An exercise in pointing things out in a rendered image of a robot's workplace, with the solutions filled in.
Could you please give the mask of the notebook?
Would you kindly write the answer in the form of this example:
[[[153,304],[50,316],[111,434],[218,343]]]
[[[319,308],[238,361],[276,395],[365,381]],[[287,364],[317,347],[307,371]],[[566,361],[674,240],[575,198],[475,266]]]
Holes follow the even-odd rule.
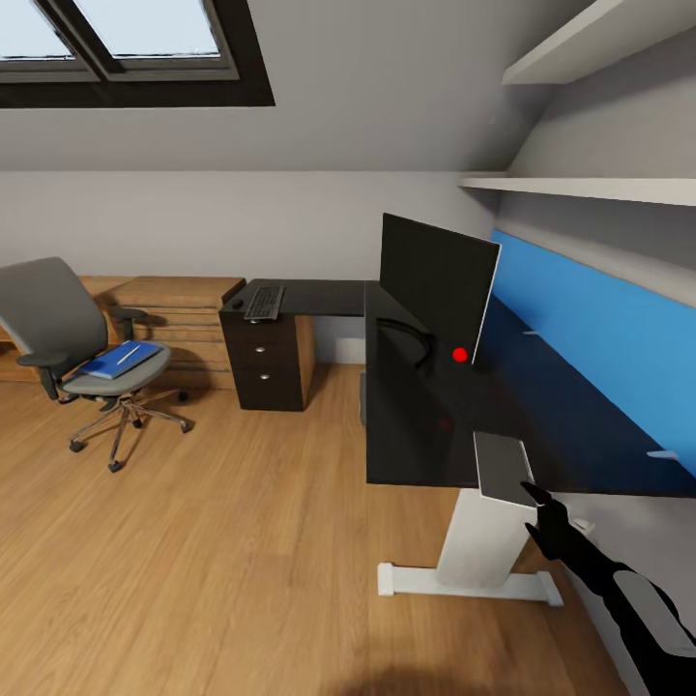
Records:
[[[540,505],[521,484],[535,484],[523,443],[519,439],[476,431],[479,496],[516,507],[537,510]]]

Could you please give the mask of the monitor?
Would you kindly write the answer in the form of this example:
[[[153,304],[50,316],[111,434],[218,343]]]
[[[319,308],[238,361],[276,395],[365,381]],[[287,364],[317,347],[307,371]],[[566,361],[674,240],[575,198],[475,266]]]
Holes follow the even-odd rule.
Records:
[[[380,285],[430,333],[377,317],[418,334],[437,337],[458,363],[472,364],[478,349],[502,245],[424,222],[383,213]]]

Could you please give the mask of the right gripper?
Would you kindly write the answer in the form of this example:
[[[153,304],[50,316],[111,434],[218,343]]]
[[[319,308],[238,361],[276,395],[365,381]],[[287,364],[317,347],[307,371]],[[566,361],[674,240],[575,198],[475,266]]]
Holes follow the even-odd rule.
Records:
[[[570,559],[573,552],[581,546],[592,545],[591,542],[569,525],[567,508],[552,498],[553,493],[547,493],[527,481],[522,481],[521,484],[540,505],[536,509],[537,527],[527,523],[528,532],[549,561],[560,559],[565,567],[571,569]]]

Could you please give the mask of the keyboard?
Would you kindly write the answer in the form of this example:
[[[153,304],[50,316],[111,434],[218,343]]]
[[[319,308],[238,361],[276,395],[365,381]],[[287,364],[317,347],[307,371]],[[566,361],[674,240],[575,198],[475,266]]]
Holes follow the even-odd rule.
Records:
[[[245,318],[276,320],[283,292],[284,286],[259,286]]]

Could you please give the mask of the swivel chair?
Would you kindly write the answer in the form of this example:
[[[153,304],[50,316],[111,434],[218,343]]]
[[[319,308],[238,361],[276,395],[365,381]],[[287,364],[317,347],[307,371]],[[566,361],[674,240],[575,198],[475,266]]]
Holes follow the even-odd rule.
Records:
[[[124,318],[124,336],[128,342],[133,341],[131,319],[145,317],[147,312],[119,308],[110,315]],[[172,360],[172,348],[168,344],[135,341],[156,345],[159,351],[114,379],[79,371],[81,364],[90,362],[108,348],[108,329],[102,310],[62,258],[46,257],[0,268],[0,326],[24,353],[15,362],[36,368],[50,400],[61,406],[79,398],[107,402],[101,408],[101,411],[107,411],[105,416],[68,438],[73,452],[84,447],[83,443],[73,439],[121,414],[108,464],[112,472],[121,467],[115,457],[127,420],[130,419],[135,428],[142,426],[139,412],[179,422],[183,432],[190,430],[185,420],[142,406],[174,392],[179,394],[180,400],[186,401],[186,392],[173,388],[172,391],[131,400]]]

